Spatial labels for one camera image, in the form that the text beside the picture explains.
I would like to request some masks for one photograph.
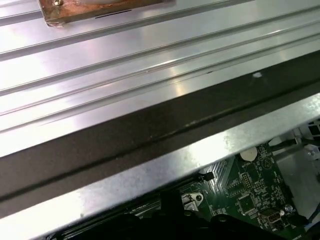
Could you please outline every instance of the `motherboard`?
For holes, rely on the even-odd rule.
[[[104,231],[106,224],[117,216],[152,218],[161,211],[161,193],[174,191],[181,197],[186,213],[192,211],[210,221],[220,214],[260,227],[287,240],[305,235],[302,217],[292,201],[269,144],[254,147],[228,159],[216,162],[196,177],[182,180],[158,193],[137,199],[114,213],[106,212],[85,222],[70,226],[49,236],[48,240],[92,239],[92,234]]]
[[[202,170],[213,173],[213,179],[180,187],[184,208],[199,212],[208,221],[227,214],[285,239],[300,239],[305,229],[289,221],[297,211],[268,143],[257,146],[256,151],[253,161],[238,154]],[[147,203],[132,213],[148,215],[146,209],[151,205],[155,209],[157,203]]]

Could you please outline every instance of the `screw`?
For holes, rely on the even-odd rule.
[[[259,79],[259,78],[262,77],[262,74],[261,74],[261,72],[256,72],[256,73],[254,73],[252,76],[253,76],[255,79]]]
[[[287,204],[284,206],[284,210],[286,210],[288,213],[292,213],[294,211],[294,207]]]
[[[64,4],[64,2],[63,0],[53,0],[53,4],[58,7]]]
[[[222,223],[225,223],[225,222],[227,221],[227,219],[226,219],[224,216],[220,216],[220,217],[218,218],[218,221],[219,221],[219,222],[222,222]]]
[[[184,211],[184,215],[186,217],[190,217],[190,216],[192,216],[192,212],[191,211]]]
[[[202,196],[201,196],[201,195],[197,195],[197,196],[195,197],[195,199],[196,199],[197,201],[201,201],[201,200],[202,200]]]

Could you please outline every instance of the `black cable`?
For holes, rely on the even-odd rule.
[[[318,206],[316,206],[316,209],[314,210],[314,212],[311,214],[311,216],[309,217],[308,221],[309,223],[312,223],[312,221],[316,218],[316,216],[320,213],[320,203],[318,204]]]
[[[296,142],[295,139],[286,140],[286,141],[283,141],[283,142],[281,142],[281,143],[279,143],[277,145],[270,146],[270,150],[272,152],[275,152],[275,151],[278,151],[278,150],[281,150],[281,149],[285,149],[285,148],[294,146],[296,144],[297,144],[297,142]]]
[[[316,146],[316,147],[318,147],[318,148],[320,147],[320,141],[301,138],[301,142],[302,142],[303,144],[314,145],[314,146]]]

